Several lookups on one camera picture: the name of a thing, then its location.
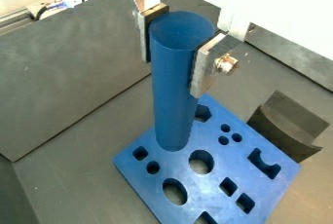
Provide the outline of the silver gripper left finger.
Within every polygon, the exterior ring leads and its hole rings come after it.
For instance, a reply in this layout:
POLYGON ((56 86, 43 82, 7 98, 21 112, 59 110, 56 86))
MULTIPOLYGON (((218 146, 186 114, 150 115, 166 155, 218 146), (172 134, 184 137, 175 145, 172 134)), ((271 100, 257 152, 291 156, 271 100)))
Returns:
POLYGON ((140 55, 146 63, 151 61, 150 57, 150 36, 148 26, 151 21, 168 12, 168 6, 162 0, 130 0, 134 7, 134 17, 139 29, 140 37, 140 55))

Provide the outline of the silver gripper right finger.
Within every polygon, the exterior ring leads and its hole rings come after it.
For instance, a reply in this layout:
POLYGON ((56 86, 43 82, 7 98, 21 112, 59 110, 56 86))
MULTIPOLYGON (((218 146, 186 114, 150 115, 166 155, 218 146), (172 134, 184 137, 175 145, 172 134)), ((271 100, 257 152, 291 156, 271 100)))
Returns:
POLYGON ((231 51, 246 38, 250 21, 227 8, 219 10, 218 32, 200 46, 192 67, 190 94, 199 98, 214 84, 215 75, 230 75, 237 69, 238 60, 231 51))

